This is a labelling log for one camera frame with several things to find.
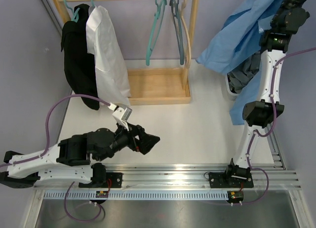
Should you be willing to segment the teal hanger of blue shirt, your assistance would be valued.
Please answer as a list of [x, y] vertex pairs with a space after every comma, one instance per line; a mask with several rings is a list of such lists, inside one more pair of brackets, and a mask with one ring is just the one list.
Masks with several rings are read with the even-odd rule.
[[153, 53], [154, 47], [159, 37], [162, 21], [164, 18], [165, 7], [167, 5], [167, 0], [161, 0], [160, 2], [158, 2], [158, 0], [155, 0], [155, 5], [157, 9], [154, 13], [154, 20], [146, 49], [146, 66], [150, 65], [151, 55]]

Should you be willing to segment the wooden hanger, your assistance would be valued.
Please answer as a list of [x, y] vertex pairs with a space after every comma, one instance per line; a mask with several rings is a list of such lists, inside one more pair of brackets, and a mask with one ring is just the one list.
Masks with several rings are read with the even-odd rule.
[[184, 47], [185, 67], [189, 69], [191, 65], [192, 53], [191, 53], [191, 42], [190, 42], [189, 30], [184, 18], [184, 11], [185, 11], [186, 6], [187, 6], [187, 0], [183, 0], [181, 4], [180, 14], [181, 14], [182, 27], [183, 27], [185, 37], [186, 37], [186, 46]]

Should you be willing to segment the grey shirt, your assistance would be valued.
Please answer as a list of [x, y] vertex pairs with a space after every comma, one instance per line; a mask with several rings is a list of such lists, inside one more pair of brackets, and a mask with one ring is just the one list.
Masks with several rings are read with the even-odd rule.
[[256, 52], [228, 73], [231, 86], [236, 93], [239, 94], [258, 73], [260, 62], [261, 53]]

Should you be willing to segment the blue-grey hanger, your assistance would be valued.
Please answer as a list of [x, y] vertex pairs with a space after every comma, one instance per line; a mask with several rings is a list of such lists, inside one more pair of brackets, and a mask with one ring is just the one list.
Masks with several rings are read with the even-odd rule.
[[179, 11], [179, 2], [180, 0], [170, 0], [169, 6], [171, 8], [171, 17], [172, 22], [175, 28], [176, 39], [178, 44], [179, 50], [179, 57], [180, 57], [180, 65], [184, 65], [184, 48], [183, 48], [183, 35], [182, 35], [182, 25], [181, 25], [181, 17]]

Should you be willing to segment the light blue shirt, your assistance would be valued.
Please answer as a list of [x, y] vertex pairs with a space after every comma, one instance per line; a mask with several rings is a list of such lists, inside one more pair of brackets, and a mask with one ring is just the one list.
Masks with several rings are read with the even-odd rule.
[[239, 65], [249, 64], [260, 50], [260, 38], [283, 0], [245, 0], [225, 21], [222, 30], [210, 41], [196, 62], [226, 76], [233, 70], [241, 77]]

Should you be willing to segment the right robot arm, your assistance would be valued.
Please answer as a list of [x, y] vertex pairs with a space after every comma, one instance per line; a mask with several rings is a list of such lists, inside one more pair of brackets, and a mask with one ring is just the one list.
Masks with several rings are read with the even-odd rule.
[[303, 8], [306, 0], [284, 0], [260, 39], [261, 80], [257, 98], [247, 103], [242, 112], [245, 121], [242, 138], [235, 156], [222, 174], [222, 188], [253, 188], [251, 166], [253, 151], [259, 138], [267, 137], [268, 124], [276, 125], [276, 119], [284, 111], [280, 104], [279, 82], [282, 63], [287, 57], [291, 37], [310, 17]]

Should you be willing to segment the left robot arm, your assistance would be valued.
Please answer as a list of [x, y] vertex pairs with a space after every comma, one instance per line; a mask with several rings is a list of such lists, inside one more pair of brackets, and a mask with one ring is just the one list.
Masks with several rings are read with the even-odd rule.
[[100, 128], [74, 135], [47, 152], [7, 151], [4, 157], [7, 170], [1, 172], [0, 183], [13, 189], [57, 182], [77, 182], [80, 188], [120, 188], [115, 179], [122, 174], [107, 172], [102, 161], [124, 148], [146, 155], [159, 141], [160, 137], [146, 133], [140, 125], [130, 124], [128, 128], [119, 125], [115, 132]]

